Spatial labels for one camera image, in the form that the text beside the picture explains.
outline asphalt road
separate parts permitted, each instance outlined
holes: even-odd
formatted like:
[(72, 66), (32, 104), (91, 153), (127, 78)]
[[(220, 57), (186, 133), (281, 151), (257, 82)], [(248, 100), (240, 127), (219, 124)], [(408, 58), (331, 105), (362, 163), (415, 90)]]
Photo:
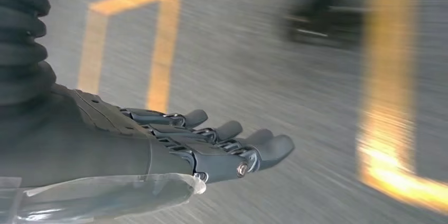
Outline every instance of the asphalt road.
[[(58, 82), (78, 82), (88, 4), (52, 0), (44, 21)], [(279, 19), (300, 0), (181, 0), (168, 111), (202, 108), (206, 125), (241, 121), (294, 138), (283, 164), (241, 181), (213, 184), (190, 204), (119, 223), (446, 224), (448, 218), (399, 203), (358, 180), (356, 140), (363, 96), (363, 47), (334, 49), (286, 41)], [(99, 93), (143, 107), (157, 21), (156, 4), (113, 16)], [(416, 168), (448, 180), (447, 0), (419, 0)]]

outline road surface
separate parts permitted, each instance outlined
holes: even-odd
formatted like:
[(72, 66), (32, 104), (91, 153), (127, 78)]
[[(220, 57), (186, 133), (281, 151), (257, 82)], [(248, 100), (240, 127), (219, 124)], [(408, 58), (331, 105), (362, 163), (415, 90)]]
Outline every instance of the road surface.
[[(42, 43), (58, 83), (76, 88), (84, 77), (88, 6), (97, 1), (52, 0)], [(359, 181), (356, 146), (365, 111), (364, 73), (371, 66), (366, 47), (341, 50), (284, 40), (279, 19), (298, 1), (180, 0), (179, 18), (159, 15), (162, 3), (154, 1), (109, 18), (98, 87), (104, 100), (144, 107), (149, 78), (156, 75), (170, 83), (169, 92), (153, 100), (157, 107), (166, 103), (168, 111), (180, 113), (202, 108), (210, 117), (207, 126), (236, 119), (244, 135), (269, 128), (296, 144), (292, 156), (270, 171), (210, 185), (188, 205), (116, 223), (448, 223), (441, 214), (400, 203)], [(416, 172), (434, 180), (448, 180), (447, 1), (415, 1), (416, 36), (407, 47), (416, 60)], [(176, 19), (168, 81), (168, 67), (153, 58), (164, 55), (155, 52), (157, 45), (171, 47), (158, 44), (157, 23), (166, 27)]]

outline metal screw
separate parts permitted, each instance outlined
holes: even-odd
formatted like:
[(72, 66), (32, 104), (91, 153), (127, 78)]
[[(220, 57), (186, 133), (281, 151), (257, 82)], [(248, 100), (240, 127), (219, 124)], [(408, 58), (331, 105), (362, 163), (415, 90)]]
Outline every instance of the metal screw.
[(245, 176), (247, 174), (247, 170), (248, 170), (247, 163), (243, 162), (243, 163), (239, 164), (239, 166), (237, 168), (237, 176), (239, 178)]

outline prosthetic forearm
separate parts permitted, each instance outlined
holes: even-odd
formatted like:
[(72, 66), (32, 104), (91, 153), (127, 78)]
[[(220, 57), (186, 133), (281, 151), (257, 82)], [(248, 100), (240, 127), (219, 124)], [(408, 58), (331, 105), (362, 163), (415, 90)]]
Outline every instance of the prosthetic forearm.
[(26, 188), (166, 173), (210, 183), (274, 166), (293, 150), (289, 137), (268, 130), (235, 138), (237, 122), (195, 130), (207, 119), (201, 110), (119, 108), (55, 84), (34, 40), (45, 35), (38, 17), (49, 10), (48, 0), (0, 0), (0, 177)]

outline gray fingertip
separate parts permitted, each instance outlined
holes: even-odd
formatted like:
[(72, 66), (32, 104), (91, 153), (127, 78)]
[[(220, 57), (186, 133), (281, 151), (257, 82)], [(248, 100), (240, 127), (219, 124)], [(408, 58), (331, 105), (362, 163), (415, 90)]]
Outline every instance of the gray fingertip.
[(242, 133), (242, 126), (238, 121), (229, 121), (215, 129), (219, 140), (224, 141), (234, 138)]
[(184, 117), (185, 117), (185, 126), (190, 128), (199, 126), (200, 124), (207, 121), (207, 119), (209, 119), (207, 113), (202, 109), (196, 109), (186, 114)]
[(268, 169), (280, 163), (295, 149), (293, 140), (286, 135), (278, 135), (262, 145), (254, 145), (258, 150), (261, 162), (260, 170)]

